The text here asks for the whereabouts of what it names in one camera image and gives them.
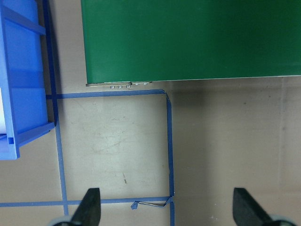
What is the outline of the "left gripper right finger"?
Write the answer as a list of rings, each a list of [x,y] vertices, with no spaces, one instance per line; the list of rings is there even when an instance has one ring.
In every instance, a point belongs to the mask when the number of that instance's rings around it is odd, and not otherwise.
[[[273,222],[245,188],[234,188],[232,215],[237,226],[267,226]]]

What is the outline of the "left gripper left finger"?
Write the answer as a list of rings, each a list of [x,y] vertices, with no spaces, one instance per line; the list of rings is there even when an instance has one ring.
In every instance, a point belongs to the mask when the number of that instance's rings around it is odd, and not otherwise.
[[[101,219],[100,189],[89,188],[73,214],[71,226],[98,226]]]

